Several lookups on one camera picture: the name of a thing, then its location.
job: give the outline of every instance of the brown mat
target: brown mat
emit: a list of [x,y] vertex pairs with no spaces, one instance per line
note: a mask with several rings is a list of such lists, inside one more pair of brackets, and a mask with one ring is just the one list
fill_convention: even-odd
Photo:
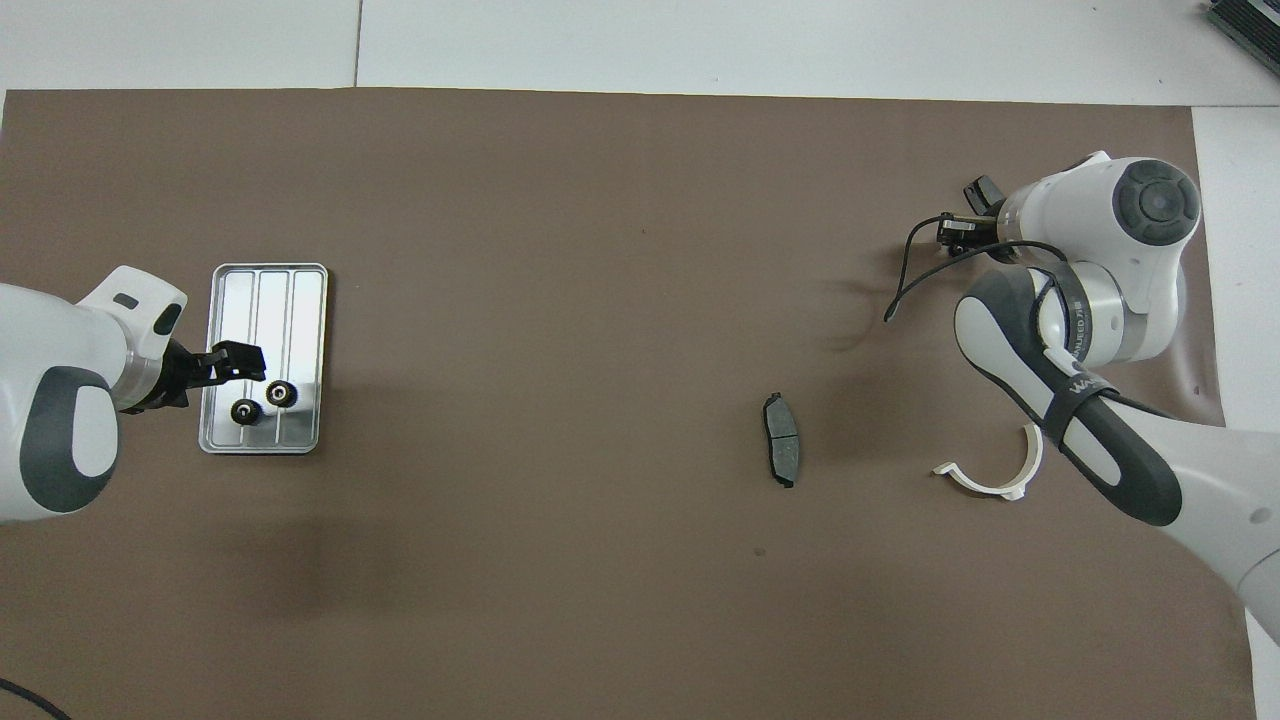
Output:
[[[415,90],[10,92],[0,282],[334,278],[320,448],[124,419],[78,516],[0,528],[0,675],[79,717],[1251,717],[1240,606],[955,347],[991,264],[877,320],[904,232],[1187,109]],[[938,255],[922,252],[920,270]],[[1219,423],[1203,238],[1165,357]],[[801,428],[795,489],[760,406]],[[0,697],[0,715],[26,708]]]

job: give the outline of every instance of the circular joint cap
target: circular joint cap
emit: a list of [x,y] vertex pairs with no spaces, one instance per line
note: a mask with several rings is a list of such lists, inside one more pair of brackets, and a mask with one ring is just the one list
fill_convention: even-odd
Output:
[[266,386],[266,401],[276,407],[293,407],[298,401],[298,388],[287,380],[274,380]]
[[1196,229],[1199,192],[1164,160],[1138,160],[1116,181],[1111,208],[1124,232],[1143,245],[1172,245]]
[[232,420],[241,425],[252,425],[261,416],[262,406],[247,397],[242,397],[232,405]]

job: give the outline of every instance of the white floor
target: white floor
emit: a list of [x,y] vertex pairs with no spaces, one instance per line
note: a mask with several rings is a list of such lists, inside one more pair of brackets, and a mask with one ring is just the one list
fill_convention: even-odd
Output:
[[[358,83],[1193,106],[1226,420],[1280,432],[1280,77],[1202,5],[4,0],[0,99]],[[1280,720],[1280,648],[1251,638],[1258,716]]]

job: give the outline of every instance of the black strap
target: black strap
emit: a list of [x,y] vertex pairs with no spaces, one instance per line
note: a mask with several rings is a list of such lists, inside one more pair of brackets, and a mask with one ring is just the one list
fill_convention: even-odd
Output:
[[1075,416],[1080,405],[1106,391],[1115,392],[1115,387],[1093,373],[1082,372],[1071,375],[1066,384],[1053,393],[1053,400],[1050,401],[1048,410],[1044,411],[1044,421],[1041,424],[1041,429],[1044,430],[1044,436],[1053,443],[1053,447],[1062,448],[1066,427],[1071,423],[1071,418]]

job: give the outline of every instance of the metal tray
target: metal tray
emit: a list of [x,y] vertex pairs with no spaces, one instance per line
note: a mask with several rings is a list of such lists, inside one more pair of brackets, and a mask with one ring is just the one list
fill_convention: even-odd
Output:
[[[229,264],[214,270],[209,345],[224,340],[262,348],[266,379],[206,387],[200,406],[200,447],[238,455],[301,455],[320,439],[329,270],[316,263]],[[266,387],[297,387],[289,407],[268,402]],[[248,398],[262,414],[251,425],[232,420],[232,405]]]

